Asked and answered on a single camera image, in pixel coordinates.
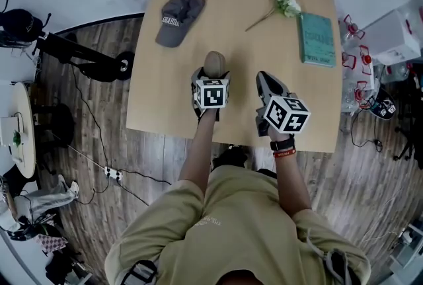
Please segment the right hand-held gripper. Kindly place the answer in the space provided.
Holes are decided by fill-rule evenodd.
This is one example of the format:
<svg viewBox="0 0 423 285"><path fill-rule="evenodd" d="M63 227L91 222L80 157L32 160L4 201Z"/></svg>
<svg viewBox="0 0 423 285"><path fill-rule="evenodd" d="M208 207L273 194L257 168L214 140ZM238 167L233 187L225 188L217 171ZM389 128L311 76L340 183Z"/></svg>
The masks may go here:
<svg viewBox="0 0 423 285"><path fill-rule="evenodd" d="M256 88L264 105L256 110L259 137L267 136L269 128L280 134L295 135L303 131L311 112L301 99L288 97L289 89L284 83L266 71L259 71Z"/></svg>

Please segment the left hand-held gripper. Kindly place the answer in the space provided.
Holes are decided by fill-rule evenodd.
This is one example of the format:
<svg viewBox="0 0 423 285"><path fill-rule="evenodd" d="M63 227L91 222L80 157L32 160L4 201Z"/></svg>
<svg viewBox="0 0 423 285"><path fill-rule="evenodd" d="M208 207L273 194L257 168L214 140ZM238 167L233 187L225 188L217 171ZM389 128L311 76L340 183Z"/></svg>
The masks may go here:
<svg viewBox="0 0 423 285"><path fill-rule="evenodd" d="M225 108L229 99L230 78L230 71L227 71L221 79L206 79L203 67L192 74L192 107L198 120L209 109L217 109L215 119L219 120L219 109Z"/></svg>

